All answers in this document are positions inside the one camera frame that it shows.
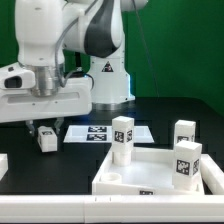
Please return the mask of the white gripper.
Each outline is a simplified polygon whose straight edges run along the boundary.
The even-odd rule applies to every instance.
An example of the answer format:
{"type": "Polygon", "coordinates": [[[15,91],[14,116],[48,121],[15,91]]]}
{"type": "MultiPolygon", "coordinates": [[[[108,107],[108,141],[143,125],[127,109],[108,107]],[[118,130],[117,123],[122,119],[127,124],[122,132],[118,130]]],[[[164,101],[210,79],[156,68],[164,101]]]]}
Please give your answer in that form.
{"type": "Polygon", "coordinates": [[[28,90],[0,90],[0,123],[25,121],[31,136],[35,135],[33,120],[57,118],[56,134],[63,117],[86,115],[92,109],[90,78],[70,78],[56,95],[35,97],[28,90]]]}

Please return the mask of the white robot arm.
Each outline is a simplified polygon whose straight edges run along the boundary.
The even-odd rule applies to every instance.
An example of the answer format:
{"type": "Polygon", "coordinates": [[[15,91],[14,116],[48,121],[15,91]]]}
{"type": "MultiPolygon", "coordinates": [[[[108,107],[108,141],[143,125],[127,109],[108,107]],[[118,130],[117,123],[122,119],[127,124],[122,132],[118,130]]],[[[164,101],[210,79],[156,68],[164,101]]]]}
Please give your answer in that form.
{"type": "Polygon", "coordinates": [[[0,123],[115,110],[135,100],[122,14],[148,0],[15,0],[17,62],[0,68],[0,123]]]}

